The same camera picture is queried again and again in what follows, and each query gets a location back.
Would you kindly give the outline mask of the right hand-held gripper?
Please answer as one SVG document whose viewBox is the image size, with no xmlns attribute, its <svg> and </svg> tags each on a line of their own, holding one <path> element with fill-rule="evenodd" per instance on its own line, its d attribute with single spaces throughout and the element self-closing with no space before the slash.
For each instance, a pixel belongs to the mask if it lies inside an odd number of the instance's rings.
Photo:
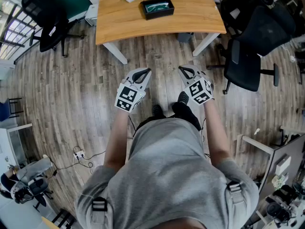
<svg viewBox="0 0 305 229">
<path fill-rule="evenodd" d="M 178 67 L 179 75 L 186 86 L 184 92 L 189 99 L 193 100 L 197 105 L 203 105 L 209 100 L 212 100 L 213 93 L 211 83 L 203 76 L 205 75 L 197 66 L 185 64 Z"/>
</svg>

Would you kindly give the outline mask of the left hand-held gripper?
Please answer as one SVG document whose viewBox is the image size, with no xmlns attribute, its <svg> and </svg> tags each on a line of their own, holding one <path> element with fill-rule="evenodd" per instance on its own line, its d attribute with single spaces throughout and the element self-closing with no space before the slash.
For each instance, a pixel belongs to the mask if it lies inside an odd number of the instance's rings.
<svg viewBox="0 0 305 229">
<path fill-rule="evenodd" d="M 146 88 L 151 75 L 150 68 L 131 70 L 119 85 L 114 106 L 131 113 L 145 97 L 146 92 L 142 90 Z"/>
</svg>

